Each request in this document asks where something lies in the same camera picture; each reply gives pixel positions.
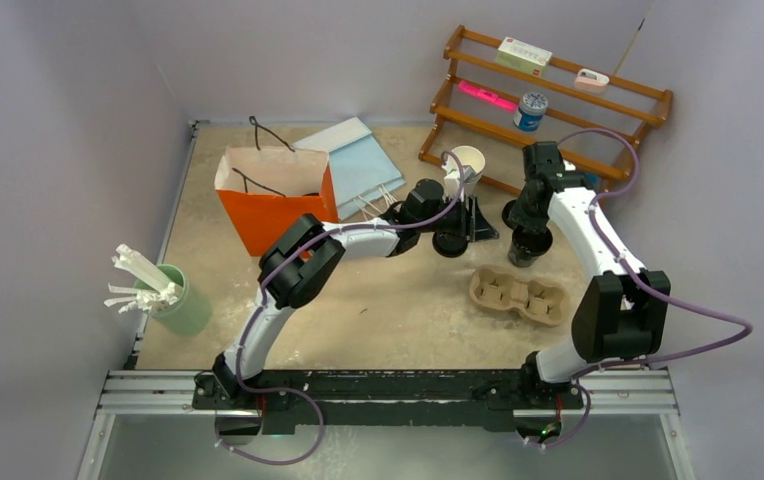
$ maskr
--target black cup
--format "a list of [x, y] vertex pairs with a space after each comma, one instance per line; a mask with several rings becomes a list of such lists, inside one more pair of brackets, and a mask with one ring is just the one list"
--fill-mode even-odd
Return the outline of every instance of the black cup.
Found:
[[509, 246], [509, 261], [516, 267], [532, 266], [535, 260], [547, 253], [553, 245], [553, 234], [549, 228], [533, 232], [517, 227], [512, 232], [512, 244]]

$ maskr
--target white box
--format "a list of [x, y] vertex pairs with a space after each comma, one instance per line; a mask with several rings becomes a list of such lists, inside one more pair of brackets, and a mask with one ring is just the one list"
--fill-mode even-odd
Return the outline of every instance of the white box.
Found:
[[494, 61], [500, 65], [540, 77], [552, 57], [553, 52], [506, 37], [497, 48], [497, 57]]

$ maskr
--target blue jar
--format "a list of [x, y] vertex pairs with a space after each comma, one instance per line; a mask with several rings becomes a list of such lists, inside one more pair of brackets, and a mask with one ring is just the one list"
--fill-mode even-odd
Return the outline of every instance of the blue jar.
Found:
[[538, 130], [541, 119], [547, 113], [547, 97], [540, 93], [528, 92], [520, 99], [514, 115], [515, 126], [524, 132]]

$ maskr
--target jar lid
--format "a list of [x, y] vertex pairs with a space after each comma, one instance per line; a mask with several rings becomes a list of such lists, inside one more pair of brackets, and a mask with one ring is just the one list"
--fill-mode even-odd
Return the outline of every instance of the jar lid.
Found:
[[547, 108], [547, 97], [538, 92], [527, 92], [520, 99], [520, 104], [534, 110]]

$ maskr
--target paint jar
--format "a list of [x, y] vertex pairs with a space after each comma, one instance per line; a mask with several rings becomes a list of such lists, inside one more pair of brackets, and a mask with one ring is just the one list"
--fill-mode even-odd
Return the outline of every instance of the paint jar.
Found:
[[527, 92], [520, 99], [514, 114], [514, 124], [524, 132], [538, 130], [541, 119], [547, 113], [547, 97], [537, 92]]
[[[164, 310], [150, 315], [171, 332], [186, 337], [191, 337], [201, 332], [211, 319], [211, 303], [202, 293], [196, 290], [188, 278], [173, 265], [157, 265], [158, 269], [167, 275], [170, 280], [182, 287], [179, 300]], [[152, 290], [146, 283], [135, 280], [135, 288]]]
[[553, 233], [549, 228], [545, 228], [543, 232], [532, 232], [517, 227], [512, 232], [509, 261], [516, 267], [530, 267], [538, 257], [547, 253], [552, 245]]

